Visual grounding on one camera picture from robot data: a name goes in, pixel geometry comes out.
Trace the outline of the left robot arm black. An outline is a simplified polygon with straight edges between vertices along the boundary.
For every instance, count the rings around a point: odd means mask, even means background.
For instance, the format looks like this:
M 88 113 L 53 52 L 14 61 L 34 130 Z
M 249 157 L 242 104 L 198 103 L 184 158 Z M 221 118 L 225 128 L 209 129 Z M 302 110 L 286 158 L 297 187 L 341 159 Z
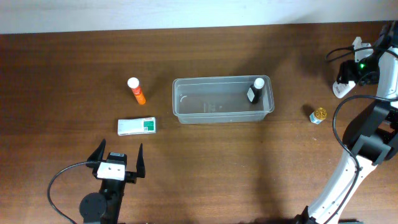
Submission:
M 103 158 L 106 141 L 87 158 L 87 167 L 93 169 L 93 176 L 101 181 L 98 192 L 86 195 L 80 202 L 80 215 L 84 223 L 117 223 L 126 184 L 135 184 L 138 178 L 146 176 L 143 145 L 139 147 L 136 171 L 126 170 L 127 155 L 110 152 Z

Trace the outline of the small jar gold lid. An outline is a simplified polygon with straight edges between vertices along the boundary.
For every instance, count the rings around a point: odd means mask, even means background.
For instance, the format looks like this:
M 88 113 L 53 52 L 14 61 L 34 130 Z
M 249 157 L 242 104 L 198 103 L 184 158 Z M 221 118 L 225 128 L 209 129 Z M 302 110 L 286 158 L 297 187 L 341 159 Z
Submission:
M 310 121 L 314 124 L 320 124 L 323 120 L 326 119 L 327 112 L 324 108 L 317 108 L 311 115 Z

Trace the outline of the dark bottle white cap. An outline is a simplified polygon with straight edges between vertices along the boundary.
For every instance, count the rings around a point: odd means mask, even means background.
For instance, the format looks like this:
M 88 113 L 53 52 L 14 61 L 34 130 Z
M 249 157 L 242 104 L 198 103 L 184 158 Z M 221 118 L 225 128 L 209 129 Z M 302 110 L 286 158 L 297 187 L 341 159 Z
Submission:
M 255 79 L 254 83 L 249 87 L 247 92 L 247 98 L 250 103 L 256 104 L 259 101 L 264 85 L 265 81 L 263 78 Z

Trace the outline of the white spray bottle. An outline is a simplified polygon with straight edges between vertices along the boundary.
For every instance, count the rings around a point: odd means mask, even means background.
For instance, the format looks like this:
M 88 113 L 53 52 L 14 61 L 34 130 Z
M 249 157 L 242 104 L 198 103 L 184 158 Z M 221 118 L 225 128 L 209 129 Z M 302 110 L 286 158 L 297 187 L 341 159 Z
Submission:
M 348 83 L 334 82 L 332 85 L 332 90 L 334 95 L 341 99 L 346 96 L 355 86 L 356 84 L 354 81 L 349 81 Z

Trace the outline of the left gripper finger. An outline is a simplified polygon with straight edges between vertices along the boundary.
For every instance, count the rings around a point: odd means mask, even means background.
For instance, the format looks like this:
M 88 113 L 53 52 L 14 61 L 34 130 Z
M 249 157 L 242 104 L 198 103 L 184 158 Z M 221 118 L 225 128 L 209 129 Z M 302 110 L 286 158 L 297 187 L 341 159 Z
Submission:
M 144 178 L 145 176 L 146 176 L 146 168 L 144 164 L 143 144 L 141 144 L 139 147 L 139 153 L 136 162 L 136 177 Z
M 103 154 L 106 146 L 106 140 L 103 139 L 99 146 L 93 151 L 93 153 L 87 158 L 88 162 L 101 162 L 103 160 Z

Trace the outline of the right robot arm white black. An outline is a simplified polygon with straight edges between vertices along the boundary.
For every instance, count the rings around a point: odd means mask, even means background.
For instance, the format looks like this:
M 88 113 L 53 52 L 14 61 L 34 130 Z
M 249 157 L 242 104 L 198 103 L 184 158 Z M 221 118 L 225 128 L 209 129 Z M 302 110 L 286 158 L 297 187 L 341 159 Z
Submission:
M 397 154 L 397 21 L 383 26 L 377 41 L 355 38 L 345 47 L 354 59 L 340 65 L 333 92 L 343 104 L 356 99 L 372 102 L 336 140 L 342 157 L 323 192 L 294 218 L 294 223 L 339 223 L 340 216 L 362 181 Z

